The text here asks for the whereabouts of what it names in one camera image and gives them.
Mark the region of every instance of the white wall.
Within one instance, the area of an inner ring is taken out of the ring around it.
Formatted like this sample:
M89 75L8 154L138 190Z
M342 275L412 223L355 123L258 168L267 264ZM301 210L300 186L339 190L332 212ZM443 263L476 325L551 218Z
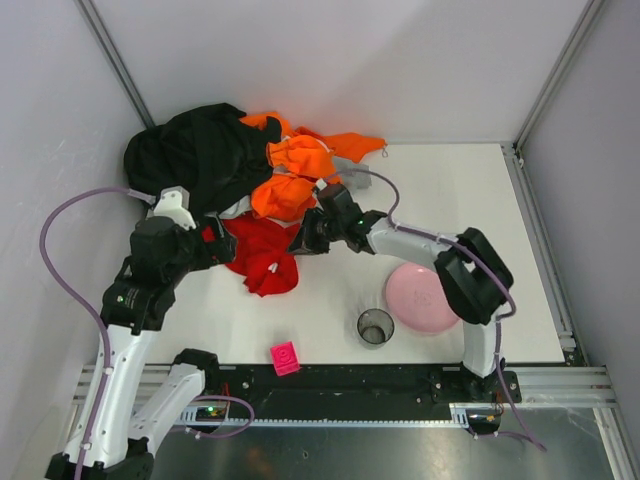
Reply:
M44 268L40 227L67 198L122 183L123 148L142 125L74 2L3 2L0 43L0 477L5 479L48 413L54 421L49 416L40 432L55 431L56 407L69 406L79 369L97 345L88 315ZM51 231L55 264L98 307L140 213L139 205L125 198L90 200ZM38 441L22 461L32 475L19 478L35 478L33 468L44 468L52 453L41 451L42 436L33 440Z
M640 3L610 2L524 156L576 327L640 451Z
M515 138L586 0L97 0L157 122L228 101L392 141Z

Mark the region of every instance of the white table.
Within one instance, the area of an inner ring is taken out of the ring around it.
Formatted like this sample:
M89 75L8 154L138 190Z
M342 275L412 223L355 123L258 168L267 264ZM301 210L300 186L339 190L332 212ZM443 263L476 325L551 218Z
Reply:
M388 175L402 195L396 218L442 232L481 229L515 278L519 313L504 323L509 362L562 362L563 356L524 222L499 145L395 145L364 163ZM393 193L374 179L354 195L363 210L386 211ZM270 363L269 348L293 341L301 363L448 363L462 358L460 322L438 336L396 322L392 339L363 348L355 323L385 309L383 288L401 260L355 254L334 244L327 255L298 257L300 283L260 298L220 266L189 274L176 291L150 363L170 363L185 347L217 353L221 363Z

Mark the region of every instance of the pink bowl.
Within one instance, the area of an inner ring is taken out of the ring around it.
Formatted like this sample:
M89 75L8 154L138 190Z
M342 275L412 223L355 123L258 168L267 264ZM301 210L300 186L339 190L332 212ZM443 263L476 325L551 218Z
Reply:
M391 313L418 332L435 335L460 320L447 303L438 275L415 263L400 265L389 275L385 298Z

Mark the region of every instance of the black cloth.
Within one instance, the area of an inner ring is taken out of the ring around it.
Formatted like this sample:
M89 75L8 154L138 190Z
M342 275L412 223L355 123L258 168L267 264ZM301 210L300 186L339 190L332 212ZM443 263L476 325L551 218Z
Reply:
M140 132L124 154L129 186L152 195L181 186L193 213L226 210L271 178L267 143L282 133L273 117L259 130L240 122L245 115L227 103L208 105Z

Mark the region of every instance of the pink block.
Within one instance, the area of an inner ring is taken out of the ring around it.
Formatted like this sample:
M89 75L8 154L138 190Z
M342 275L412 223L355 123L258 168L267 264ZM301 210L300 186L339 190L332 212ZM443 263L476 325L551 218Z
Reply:
M300 370L296 350L291 342L271 347L271 358L276 369L276 375L279 377Z

